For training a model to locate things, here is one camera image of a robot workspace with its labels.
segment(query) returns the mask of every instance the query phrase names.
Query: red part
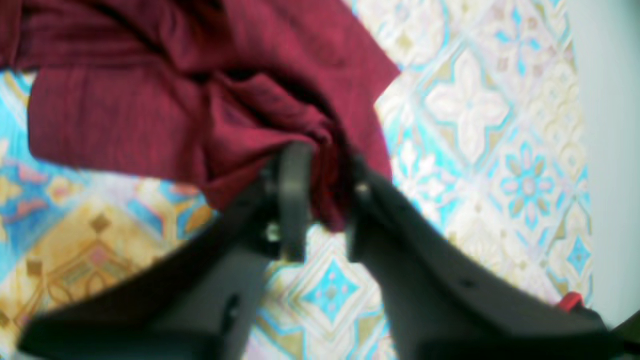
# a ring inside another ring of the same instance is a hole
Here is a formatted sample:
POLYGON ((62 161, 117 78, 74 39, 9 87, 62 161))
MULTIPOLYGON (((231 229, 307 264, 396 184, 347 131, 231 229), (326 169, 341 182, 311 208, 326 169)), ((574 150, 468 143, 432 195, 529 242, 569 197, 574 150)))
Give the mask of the red part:
POLYGON ((570 292, 556 305, 557 308, 570 313, 576 307, 584 307, 584 300, 579 293, 570 292))

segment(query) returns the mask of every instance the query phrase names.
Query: white wall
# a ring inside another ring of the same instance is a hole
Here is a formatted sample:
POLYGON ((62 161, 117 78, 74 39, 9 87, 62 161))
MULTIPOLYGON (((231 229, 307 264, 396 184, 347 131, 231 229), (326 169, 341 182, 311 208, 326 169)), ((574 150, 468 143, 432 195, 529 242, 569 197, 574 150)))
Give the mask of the white wall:
POLYGON ((568 0, 593 205, 594 304, 640 310, 640 0, 568 0))

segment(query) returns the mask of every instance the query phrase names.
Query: maroon cloth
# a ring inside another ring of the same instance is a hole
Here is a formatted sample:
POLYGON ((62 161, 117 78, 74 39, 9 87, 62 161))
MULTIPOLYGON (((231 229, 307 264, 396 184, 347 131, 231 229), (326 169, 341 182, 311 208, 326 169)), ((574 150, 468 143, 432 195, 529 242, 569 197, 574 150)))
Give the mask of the maroon cloth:
POLYGON ((34 156, 193 183, 217 208, 296 140, 334 229, 348 154, 391 175, 373 104, 398 70, 340 0, 0 0, 0 67, 40 69, 34 156))

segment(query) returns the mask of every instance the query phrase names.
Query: blue flower motif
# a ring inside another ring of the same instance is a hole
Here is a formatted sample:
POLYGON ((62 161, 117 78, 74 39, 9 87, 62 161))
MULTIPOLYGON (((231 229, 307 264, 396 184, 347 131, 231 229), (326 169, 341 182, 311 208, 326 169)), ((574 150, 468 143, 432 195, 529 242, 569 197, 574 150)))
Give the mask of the blue flower motif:
POLYGON ((549 215, 550 204, 545 195, 553 192, 554 181, 545 176, 547 161, 542 155, 533 158, 531 145, 525 142, 520 147, 520 157, 508 155, 506 165, 513 176, 503 179, 500 187, 514 198, 509 212, 512 217, 524 213, 527 227, 533 230, 539 215, 549 215))
POLYGON ((333 322, 347 300, 359 288, 344 275, 333 260, 320 282, 302 299, 320 308, 333 322))
POLYGON ((520 15, 518 8, 515 8, 513 10, 511 17, 513 19, 513 22, 515 23, 515 34, 513 36, 510 36, 505 31, 498 31, 495 34, 495 37, 498 39, 498 41, 502 42, 503 44, 515 45, 518 53, 518 73, 520 74, 520 76, 524 76, 525 73, 527 72, 527 65, 525 64, 524 56, 522 54, 523 49, 525 47, 529 47, 533 51, 540 51, 541 46, 536 39, 526 38, 523 36, 522 16, 520 15))
POLYGON ((590 257, 591 253, 584 246, 582 238, 578 236, 578 238, 575 240, 575 245, 573 246, 571 254, 569 254, 569 256, 567 257, 567 261, 569 261, 569 263, 573 265, 573 268, 578 272, 578 275, 582 275, 582 271, 587 265, 587 260, 589 260, 590 257))

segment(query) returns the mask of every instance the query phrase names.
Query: fabric fold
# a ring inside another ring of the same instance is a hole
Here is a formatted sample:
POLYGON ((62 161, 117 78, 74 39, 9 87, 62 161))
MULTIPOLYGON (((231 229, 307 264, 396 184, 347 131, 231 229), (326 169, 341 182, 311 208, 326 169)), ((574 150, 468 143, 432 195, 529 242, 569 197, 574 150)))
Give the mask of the fabric fold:
POLYGON ((40 69, 36 157, 193 183, 224 208, 308 142, 334 230, 349 154, 391 176, 373 105, 398 69, 339 0, 2 0, 0 33, 0 67, 40 69))

